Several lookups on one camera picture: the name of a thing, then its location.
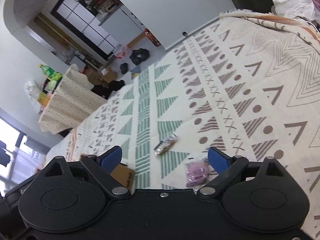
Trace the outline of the brown cardboard box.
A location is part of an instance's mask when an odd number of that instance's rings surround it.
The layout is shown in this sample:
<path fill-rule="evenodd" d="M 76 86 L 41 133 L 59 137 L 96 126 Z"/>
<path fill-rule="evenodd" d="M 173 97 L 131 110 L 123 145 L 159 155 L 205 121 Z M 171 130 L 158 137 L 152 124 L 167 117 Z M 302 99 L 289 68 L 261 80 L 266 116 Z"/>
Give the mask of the brown cardboard box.
<path fill-rule="evenodd" d="M 107 161 L 101 161 L 96 155 L 81 154 L 80 160 L 84 157 L 93 157 L 95 162 L 103 169 L 105 169 L 109 174 L 118 182 L 120 182 L 124 187 L 129 190 L 132 189 L 133 179 L 135 177 L 135 171 L 130 169 L 126 164 L 119 163 L 115 169 L 110 172 L 111 168 L 114 166 L 112 163 Z"/>

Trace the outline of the pink round snack packet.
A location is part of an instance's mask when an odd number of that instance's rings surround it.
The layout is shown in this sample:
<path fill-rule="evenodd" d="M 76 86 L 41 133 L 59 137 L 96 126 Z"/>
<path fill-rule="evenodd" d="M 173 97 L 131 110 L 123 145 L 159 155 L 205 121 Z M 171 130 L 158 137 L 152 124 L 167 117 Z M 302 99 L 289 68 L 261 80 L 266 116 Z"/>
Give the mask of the pink round snack packet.
<path fill-rule="evenodd" d="M 187 176 L 186 187 L 204 185 L 209 177 L 209 167 L 206 158 L 193 160 L 185 165 Z"/>

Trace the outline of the silver brown snack bar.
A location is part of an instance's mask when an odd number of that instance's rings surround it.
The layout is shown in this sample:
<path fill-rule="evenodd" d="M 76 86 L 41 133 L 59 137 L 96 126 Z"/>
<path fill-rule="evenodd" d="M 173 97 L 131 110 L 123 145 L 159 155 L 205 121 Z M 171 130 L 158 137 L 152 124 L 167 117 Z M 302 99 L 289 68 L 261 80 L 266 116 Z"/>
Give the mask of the silver brown snack bar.
<path fill-rule="evenodd" d="M 167 152 L 177 141 L 177 136 L 172 133 L 165 139 L 161 140 L 159 144 L 154 148 L 155 155 L 161 155 Z"/>

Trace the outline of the dotted cream tablecloth table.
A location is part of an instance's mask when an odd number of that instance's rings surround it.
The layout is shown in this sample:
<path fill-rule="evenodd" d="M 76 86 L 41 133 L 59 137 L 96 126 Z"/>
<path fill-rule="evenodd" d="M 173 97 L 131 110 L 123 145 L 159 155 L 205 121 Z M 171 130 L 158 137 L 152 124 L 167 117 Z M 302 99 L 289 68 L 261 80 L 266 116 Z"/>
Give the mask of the dotted cream tablecloth table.
<path fill-rule="evenodd" d="M 58 134 L 69 128 L 76 128 L 107 100 L 91 91 L 86 75 L 72 64 L 62 77 L 50 97 L 39 119 L 43 132 Z"/>

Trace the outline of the patterned bedspread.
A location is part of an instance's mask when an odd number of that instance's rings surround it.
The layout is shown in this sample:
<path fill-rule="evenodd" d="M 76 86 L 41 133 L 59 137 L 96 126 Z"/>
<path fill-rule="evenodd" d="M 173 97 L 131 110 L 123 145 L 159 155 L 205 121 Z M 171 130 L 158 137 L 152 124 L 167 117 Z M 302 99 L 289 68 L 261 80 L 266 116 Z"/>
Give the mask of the patterned bedspread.
<path fill-rule="evenodd" d="M 155 155 L 172 133 L 176 143 Z M 184 188 L 185 165 L 210 147 L 251 161 L 272 156 L 308 195 L 303 229 L 319 239 L 319 34 L 271 14 L 224 14 L 110 97 L 46 159 L 78 161 L 116 145 L 137 189 Z"/>

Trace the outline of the green soda bottle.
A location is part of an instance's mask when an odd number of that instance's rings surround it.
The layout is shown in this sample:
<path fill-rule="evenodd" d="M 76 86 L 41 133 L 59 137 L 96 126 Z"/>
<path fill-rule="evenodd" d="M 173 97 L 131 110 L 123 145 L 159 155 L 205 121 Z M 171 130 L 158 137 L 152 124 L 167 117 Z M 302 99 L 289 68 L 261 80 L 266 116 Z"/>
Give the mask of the green soda bottle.
<path fill-rule="evenodd" d="M 62 74 L 59 72 L 56 72 L 51 68 L 50 66 L 40 64 L 39 68 L 42 70 L 43 75 L 49 79 L 50 81 L 59 81 L 62 77 Z"/>

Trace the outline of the black slipper single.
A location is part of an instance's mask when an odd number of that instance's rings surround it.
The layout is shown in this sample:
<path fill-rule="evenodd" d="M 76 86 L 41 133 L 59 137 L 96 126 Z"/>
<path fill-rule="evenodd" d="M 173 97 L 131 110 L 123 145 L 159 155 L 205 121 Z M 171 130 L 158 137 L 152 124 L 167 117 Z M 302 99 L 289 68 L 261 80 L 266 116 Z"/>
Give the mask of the black slipper single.
<path fill-rule="evenodd" d="M 128 72 L 128 70 L 129 70 L 128 63 L 122 63 L 120 65 L 120 72 L 121 72 L 122 75 L 126 74 Z"/>

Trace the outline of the pink water bottle pack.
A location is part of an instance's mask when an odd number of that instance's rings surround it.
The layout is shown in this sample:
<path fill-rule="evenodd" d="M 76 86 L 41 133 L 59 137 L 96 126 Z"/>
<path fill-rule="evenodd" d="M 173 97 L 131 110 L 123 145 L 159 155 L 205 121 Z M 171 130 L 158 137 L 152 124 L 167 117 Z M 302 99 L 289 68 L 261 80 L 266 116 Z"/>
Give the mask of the pink water bottle pack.
<path fill-rule="evenodd" d="M 114 56 L 118 59 L 122 59 L 131 53 L 131 49 L 128 46 L 118 46 L 114 52 Z"/>

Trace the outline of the black slippers pile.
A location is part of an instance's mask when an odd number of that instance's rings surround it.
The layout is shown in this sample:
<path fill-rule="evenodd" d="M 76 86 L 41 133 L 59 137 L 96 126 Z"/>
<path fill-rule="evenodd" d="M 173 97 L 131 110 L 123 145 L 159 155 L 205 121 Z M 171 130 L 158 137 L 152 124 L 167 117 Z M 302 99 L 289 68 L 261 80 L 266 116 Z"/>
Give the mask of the black slippers pile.
<path fill-rule="evenodd" d="M 150 57 L 150 52 L 147 49 L 140 48 L 137 50 L 133 50 L 130 55 L 130 59 L 133 64 L 138 66 L 141 62 L 146 61 Z"/>

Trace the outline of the white crumpled cloth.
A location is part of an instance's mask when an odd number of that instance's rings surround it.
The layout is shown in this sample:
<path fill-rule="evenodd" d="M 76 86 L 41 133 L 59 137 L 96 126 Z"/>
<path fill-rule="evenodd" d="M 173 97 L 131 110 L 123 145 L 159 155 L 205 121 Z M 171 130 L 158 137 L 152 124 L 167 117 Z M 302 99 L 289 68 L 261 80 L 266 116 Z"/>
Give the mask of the white crumpled cloth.
<path fill-rule="evenodd" d="M 295 19 L 319 20 L 319 10 L 312 0 L 272 0 L 272 12 L 276 15 Z"/>

